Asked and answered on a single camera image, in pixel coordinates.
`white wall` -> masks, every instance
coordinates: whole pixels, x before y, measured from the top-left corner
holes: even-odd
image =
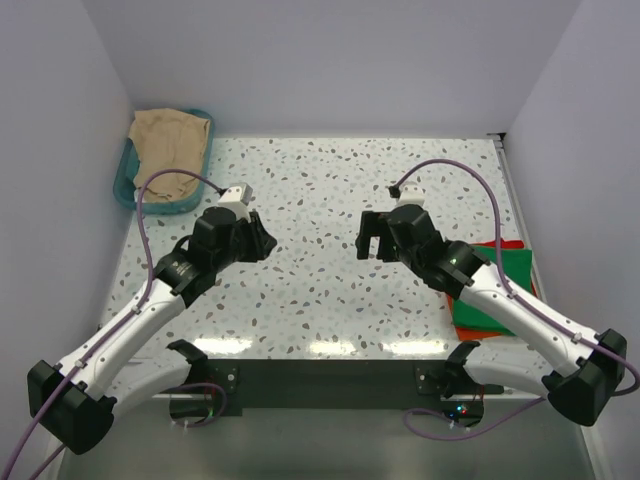
[[[79,0],[0,3],[0,466],[26,374],[97,323],[128,214],[111,197],[130,105]],[[44,430],[12,478],[42,455]]]
[[[137,107],[233,134],[503,132],[579,0],[84,0]]]
[[[637,0],[584,0],[506,143],[551,303],[623,333],[635,365],[639,19]],[[637,406],[638,394],[614,399],[598,422],[619,479],[637,478],[640,468]]]

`blue plastic bin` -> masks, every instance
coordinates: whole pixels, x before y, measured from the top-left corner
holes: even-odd
[[[206,178],[207,173],[209,172],[209,157],[211,156],[211,148],[213,146],[213,118],[211,118],[211,115],[203,112],[202,110],[192,109],[181,111],[184,113],[195,115],[196,117],[206,118],[211,122],[209,125],[209,138],[207,138],[207,148],[204,152],[204,161],[202,162],[202,171],[200,172],[200,175]],[[116,200],[120,205],[128,208],[129,210],[136,209],[136,201],[134,200],[133,196],[136,187],[133,184],[133,179],[137,175],[139,168],[140,159],[138,158],[138,153],[136,152],[131,139],[127,138],[127,141],[124,145],[124,150],[122,152],[122,158],[120,159],[120,165],[118,166],[118,171],[116,172],[116,178],[113,182],[113,195],[116,197]],[[205,185],[202,182],[199,182],[198,188],[196,188],[195,192],[193,192],[189,197],[177,202],[143,203],[142,212],[151,215],[174,215],[176,213],[184,213],[193,210],[202,200],[204,187]]]

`terrazzo table surface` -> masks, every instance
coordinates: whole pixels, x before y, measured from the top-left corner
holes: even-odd
[[[215,139],[209,178],[220,186],[249,183],[251,207],[278,247],[265,262],[222,272],[217,287],[157,332],[136,357],[153,357],[184,338],[225,358],[446,358],[458,339],[445,296],[401,264],[356,260],[354,245],[361,212],[393,208],[385,187],[435,157],[476,169],[498,198],[503,238],[520,238],[491,140]],[[443,235],[470,243],[493,239],[489,201],[470,175],[438,165],[412,180],[425,188],[425,208]],[[146,216],[154,261],[190,233],[216,200],[206,189],[192,212]],[[146,268],[132,218],[103,323],[140,288]],[[515,338],[489,341],[526,348]]]

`red cloth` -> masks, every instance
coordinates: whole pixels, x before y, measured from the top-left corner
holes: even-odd
[[[525,248],[524,243],[521,240],[500,239],[500,242],[503,250],[518,250],[520,248]],[[492,240],[490,242],[476,243],[474,245],[478,245],[481,247],[495,247],[496,242],[495,240]],[[536,287],[533,285],[533,282],[531,282],[531,290],[533,291],[533,294],[537,297],[538,294],[536,292]],[[453,312],[453,298],[451,298],[448,295],[447,295],[447,303],[449,304],[449,309]],[[458,338],[461,341],[482,340],[483,338],[498,337],[502,335],[502,333],[500,332],[485,332],[480,330],[472,330],[470,328],[455,327],[455,329],[456,329],[456,333],[458,334]]]

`beige cloth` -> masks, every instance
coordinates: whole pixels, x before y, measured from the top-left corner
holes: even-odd
[[[140,159],[140,169],[133,180],[136,188],[165,168],[200,173],[209,127],[209,120],[169,108],[136,111],[129,130],[129,138]],[[151,182],[144,201],[182,200],[196,190],[198,183],[199,180],[182,173],[167,173]]]

